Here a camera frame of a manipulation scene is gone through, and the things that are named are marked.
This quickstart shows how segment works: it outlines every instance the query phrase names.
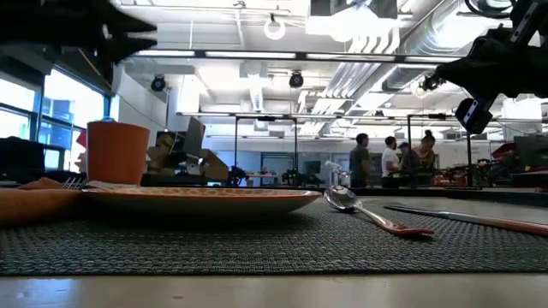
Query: lamp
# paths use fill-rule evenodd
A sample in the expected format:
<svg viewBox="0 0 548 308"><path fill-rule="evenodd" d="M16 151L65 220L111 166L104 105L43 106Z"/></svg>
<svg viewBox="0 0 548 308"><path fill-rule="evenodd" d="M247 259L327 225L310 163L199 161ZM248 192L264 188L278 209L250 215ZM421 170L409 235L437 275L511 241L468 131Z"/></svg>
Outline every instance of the lamp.
<svg viewBox="0 0 548 308"><path fill-rule="evenodd" d="M274 24L278 24L278 29L275 32L271 31L271 26ZM285 24L283 21L276 21L274 14L271 14L270 20L266 21L263 29L265 36L271 40L279 40L285 35Z"/></svg>

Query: woman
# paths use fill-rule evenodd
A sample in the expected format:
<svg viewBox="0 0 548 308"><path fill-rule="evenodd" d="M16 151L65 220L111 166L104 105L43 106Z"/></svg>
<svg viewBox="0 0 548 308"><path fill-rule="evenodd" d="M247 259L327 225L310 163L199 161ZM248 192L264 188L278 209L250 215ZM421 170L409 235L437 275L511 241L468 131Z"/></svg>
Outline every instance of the woman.
<svg viewBox="0 0 548 308"><path fill-rule="evenodd" d="M436 161L436 155L432 150L435 144L436 139L432 136L432 131L426 130L425 137L420 141L420 145L403 155L402 171L412 174L425 171L431 172ZM427 184L428 181L432 180L432 176L419 175L419 180L420 184Z"/></svg>

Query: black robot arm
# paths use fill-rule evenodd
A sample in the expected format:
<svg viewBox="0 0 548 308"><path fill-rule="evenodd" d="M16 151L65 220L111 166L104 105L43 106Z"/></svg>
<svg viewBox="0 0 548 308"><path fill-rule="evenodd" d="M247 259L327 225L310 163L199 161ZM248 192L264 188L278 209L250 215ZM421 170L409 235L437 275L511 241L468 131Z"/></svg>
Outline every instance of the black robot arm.
<svg viewBox="0 0 548 308"><path fill-rule="evenodd" d="M471 133L483 132L492 119L489 109L501 93L509 98L519 94L548 98L547 13L548 3L542 0L514 2L511 29L499 27L478 37L466 57L439 65L423 87L432 90L447 80L465 88L473 98L461 102L456 117ZM542 45L528 46L536 31Z"/></svg>
<svg viewBox="0 0 548 308"><path fill-rule="evenodd" d="M110 63L157 43L154 39L130 38L129 33L157 28L124 14L109 0L2 0L0 28L0 45L33 43L59 50L77 47Z"/></svg>

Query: desk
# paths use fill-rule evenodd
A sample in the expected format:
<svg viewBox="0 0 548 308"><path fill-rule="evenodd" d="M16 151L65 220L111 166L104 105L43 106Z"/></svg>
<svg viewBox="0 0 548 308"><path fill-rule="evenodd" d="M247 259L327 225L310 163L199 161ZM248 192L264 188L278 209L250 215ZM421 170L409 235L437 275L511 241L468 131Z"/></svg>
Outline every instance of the desk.
<svg viewBox="0 0 548 308"><path fill-rule="evenodd" d="M393 199L428 209L548 222L548 208L542 207L446 198ZM0 307L534 308L546 306L546 289L548 275L544 274L14 277L0 278Z"/></svg>
<svg viewBox="0 0 548 308"><path fill-rule="evenodd" d="M260 186L263 186L263 179L273 179L273 185L278 185L280 182L280 175L261 175L261 174L249 174L247 175L250 179L258 178L260 179Z"/></svg>

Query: gray placemat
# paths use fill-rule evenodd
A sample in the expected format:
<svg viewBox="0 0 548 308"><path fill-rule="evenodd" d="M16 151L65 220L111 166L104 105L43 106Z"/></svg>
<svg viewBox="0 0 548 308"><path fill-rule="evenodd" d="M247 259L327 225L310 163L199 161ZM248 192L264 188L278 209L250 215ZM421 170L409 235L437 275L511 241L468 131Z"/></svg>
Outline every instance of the gray placemat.
<svg viewBox="0 0 548 308"><path fill-rule="evenodd" d="M0 275L295 275L546 272L548 238L372 210L431 238L398 238L318 201L270 222L192 224L123 216L0 230Z"/></svg>

